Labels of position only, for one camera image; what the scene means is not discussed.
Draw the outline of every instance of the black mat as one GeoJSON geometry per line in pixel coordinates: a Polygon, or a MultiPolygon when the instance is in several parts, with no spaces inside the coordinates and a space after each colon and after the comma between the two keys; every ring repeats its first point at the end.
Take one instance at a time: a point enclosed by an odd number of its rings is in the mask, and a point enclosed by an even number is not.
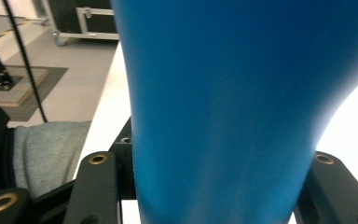
{"type": "MultiPolygon", "coordinates": [[[[40,99],[43,102],[54,86],[60,81],[61,77],[65,74],[68,68],[36,66],[33,66],[33,68],[44,68],[49,70],[49,74],[37,87],[40,99]]],[[[11,121],[28,121],[37,109],[37,102],[34,98],[34,94],[32,94],[20,106],[2,106],[2,108],[10,116],[11,121]]]]}

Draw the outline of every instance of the white wall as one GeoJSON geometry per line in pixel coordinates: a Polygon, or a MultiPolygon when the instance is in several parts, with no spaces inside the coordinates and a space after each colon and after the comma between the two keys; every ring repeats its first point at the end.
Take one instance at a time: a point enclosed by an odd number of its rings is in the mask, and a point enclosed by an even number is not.
{"type": "MultiPolygon", "coordinates": [[[[37,18],[32,0],[8,0],[8,2],[15,17],[25,17],[30,20],[37,18]]],[[[0,15],[7,15],[2,0],[0,0],[0,15]]]]}

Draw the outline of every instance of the blue cylinder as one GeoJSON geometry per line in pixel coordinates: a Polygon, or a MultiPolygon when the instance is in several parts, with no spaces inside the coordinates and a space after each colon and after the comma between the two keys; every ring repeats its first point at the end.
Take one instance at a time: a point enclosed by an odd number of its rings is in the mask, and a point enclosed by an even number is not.
{"type": "Polygon", "coordinates": [[[358,85],[358,0],[112,0],[143,223],[285,223],[358,85]]]}

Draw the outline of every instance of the metal cart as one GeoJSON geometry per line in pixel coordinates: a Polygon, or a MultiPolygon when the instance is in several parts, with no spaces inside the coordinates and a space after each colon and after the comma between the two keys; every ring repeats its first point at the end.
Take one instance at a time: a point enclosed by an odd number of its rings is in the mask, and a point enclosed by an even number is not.
{"type": "Polygon", "coordinates": [[[109,0],[43,0],[55,43],[68,37],[118,40],[115,14],[109,0]]]}

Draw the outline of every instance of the gray fabric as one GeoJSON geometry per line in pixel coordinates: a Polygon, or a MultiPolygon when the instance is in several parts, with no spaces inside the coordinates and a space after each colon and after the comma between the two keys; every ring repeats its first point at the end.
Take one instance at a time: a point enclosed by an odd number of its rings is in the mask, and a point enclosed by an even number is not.
{"type": "Polygon", "coordinates": [[[13,167],[19,188],[38,197],[72,180],[90,122],[17,127],[13,167]]]}

